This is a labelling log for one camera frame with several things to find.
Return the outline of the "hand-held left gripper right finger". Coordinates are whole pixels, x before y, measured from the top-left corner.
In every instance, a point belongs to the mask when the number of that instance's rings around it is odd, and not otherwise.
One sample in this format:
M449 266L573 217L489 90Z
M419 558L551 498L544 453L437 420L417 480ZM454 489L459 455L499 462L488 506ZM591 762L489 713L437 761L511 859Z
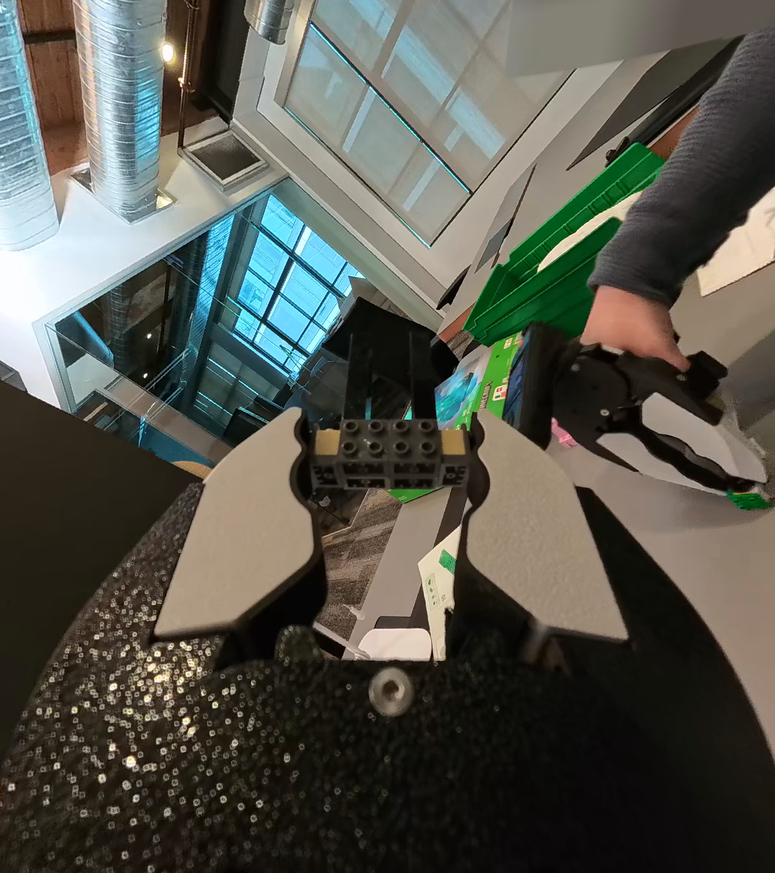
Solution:
M486 486L464 520L464 616L534 663L552 637L629 639L571 478L491 412L478 415Z

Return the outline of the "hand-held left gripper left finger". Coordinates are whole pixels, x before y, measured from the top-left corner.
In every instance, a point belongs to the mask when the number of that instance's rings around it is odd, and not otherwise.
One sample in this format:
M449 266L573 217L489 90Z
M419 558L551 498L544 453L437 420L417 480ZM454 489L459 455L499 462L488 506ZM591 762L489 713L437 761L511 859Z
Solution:
M156 640L227 637L243 659L265 659L285 628L312 629L327 576L306 497L309 434L303 410L287 409L209 473Z

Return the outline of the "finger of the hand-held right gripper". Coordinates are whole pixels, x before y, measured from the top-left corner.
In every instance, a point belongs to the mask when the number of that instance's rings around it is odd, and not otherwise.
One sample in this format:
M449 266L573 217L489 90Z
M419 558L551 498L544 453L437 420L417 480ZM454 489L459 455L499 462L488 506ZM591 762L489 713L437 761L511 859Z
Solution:
M629 432L611 432L599 436L595 449L604 457L622 462L642 476L707 493L745 493L745 480L725 473L718 464L661 445L654 453L638 436Z
M767 470L761 454L728 419L727 424L709 424L661 394L653 394L642 404L642 423L649 430L676 438L694 456L706 459L724 474L767 483Z

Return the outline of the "small green white brick model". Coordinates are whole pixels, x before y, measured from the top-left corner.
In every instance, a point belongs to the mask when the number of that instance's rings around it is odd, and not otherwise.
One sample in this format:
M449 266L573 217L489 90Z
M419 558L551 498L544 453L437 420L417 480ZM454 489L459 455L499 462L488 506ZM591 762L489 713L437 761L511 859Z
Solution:
M760 483L754 483L745 490L729 490L725 496L733 506L747 512L764 511L775 507L775 498Z

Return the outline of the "black grey brick assembly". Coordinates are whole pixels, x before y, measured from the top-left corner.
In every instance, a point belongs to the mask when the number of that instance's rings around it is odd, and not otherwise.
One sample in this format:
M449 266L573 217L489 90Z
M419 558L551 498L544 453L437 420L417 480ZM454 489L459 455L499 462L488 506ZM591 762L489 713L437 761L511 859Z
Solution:
M469 433L442 427L437 415L437 387L459 361L438 335L354 300L325 345L347 364L347 380L336 426L307 437L312 485L402 492L466 486Z

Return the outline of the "person's right forearm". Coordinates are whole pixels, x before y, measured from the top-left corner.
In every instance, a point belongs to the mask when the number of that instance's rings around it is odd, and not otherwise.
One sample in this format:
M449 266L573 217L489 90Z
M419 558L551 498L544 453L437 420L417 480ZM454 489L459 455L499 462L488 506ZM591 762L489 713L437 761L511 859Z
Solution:
M775 186L775 26L743 38L659 176L600 251L589 287L671 307Z

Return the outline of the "grey desk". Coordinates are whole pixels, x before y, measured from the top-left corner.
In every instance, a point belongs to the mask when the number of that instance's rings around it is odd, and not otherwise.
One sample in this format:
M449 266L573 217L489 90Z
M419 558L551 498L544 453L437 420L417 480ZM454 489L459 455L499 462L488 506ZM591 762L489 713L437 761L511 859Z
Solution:
M704 350L730 367L728 396L765 452L775 496L775 261L706 297L692 278L673 319L686 354ZM549 452L604 500L689 596L743 677L775 671L775 508L743 511L556 438Z

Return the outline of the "person's right hand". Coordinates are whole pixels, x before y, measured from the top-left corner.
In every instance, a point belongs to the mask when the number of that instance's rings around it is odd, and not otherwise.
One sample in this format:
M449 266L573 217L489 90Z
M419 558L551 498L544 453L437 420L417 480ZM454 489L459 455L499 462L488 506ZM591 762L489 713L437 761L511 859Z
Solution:
M685 372L688 359L681 353L669 308L629 291L599 286L580 341L601 345L637 357L656 358Z

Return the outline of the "white green instruction booklet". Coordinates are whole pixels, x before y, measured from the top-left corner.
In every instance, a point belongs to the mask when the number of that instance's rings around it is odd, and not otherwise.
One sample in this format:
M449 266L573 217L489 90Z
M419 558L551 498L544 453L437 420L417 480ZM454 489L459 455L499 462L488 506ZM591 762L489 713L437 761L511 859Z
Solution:
M438 542L418 563L435 661L446 659L447 613L455 607L454 582L461 528Z

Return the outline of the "green toy set box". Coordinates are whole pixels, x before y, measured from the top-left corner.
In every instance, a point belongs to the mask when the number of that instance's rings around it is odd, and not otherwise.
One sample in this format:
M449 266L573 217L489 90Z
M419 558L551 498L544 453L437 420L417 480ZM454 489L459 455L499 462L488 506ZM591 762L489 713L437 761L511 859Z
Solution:
M513 361L523 347L517 332L492 346L478 346L436 390L437 421L442 430L469 428L472 416L488 410L502 416Z

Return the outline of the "white paper sheet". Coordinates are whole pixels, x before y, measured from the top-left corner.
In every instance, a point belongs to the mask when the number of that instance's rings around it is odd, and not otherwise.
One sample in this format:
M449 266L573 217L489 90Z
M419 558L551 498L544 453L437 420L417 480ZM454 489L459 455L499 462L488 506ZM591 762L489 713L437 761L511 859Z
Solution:
M595 252L599 251L614 236L621 225L622 219L614 215L597 216L591 219L578 231L559 242L539 263L537 272L543 271L554 261L559 260L578 246L589 249L593 247Z

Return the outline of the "white unfolded paper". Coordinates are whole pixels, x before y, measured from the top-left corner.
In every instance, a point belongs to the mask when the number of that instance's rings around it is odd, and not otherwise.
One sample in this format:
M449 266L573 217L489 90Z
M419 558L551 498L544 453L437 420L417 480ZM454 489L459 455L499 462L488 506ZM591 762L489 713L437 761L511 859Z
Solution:
M775 261L775 187L748 213L711 259L697 269L699 292L706 297Z

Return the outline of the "glass partition window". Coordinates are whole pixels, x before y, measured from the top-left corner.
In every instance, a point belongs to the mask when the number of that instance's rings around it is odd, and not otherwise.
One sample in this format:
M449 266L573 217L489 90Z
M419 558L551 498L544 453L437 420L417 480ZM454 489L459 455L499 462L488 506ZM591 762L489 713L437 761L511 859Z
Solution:
M212 467L305 395L364 278L268 191L48 325L65 406L166 461Z

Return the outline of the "ceiling vent grille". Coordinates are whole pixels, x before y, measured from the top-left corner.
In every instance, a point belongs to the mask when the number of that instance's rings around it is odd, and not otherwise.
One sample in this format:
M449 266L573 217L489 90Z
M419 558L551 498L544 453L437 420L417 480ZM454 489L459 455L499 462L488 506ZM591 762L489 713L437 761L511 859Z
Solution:
M225 129L179 148L179 154L223 193L269 169L269 164L231 129Z

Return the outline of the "small silver ventilation duct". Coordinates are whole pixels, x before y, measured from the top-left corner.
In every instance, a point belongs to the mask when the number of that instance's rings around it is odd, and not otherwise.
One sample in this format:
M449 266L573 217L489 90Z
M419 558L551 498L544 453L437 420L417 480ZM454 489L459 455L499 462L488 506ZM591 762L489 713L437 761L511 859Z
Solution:
M244 16L251 30L273 45L284 45L295 9L294 1L245 1Z

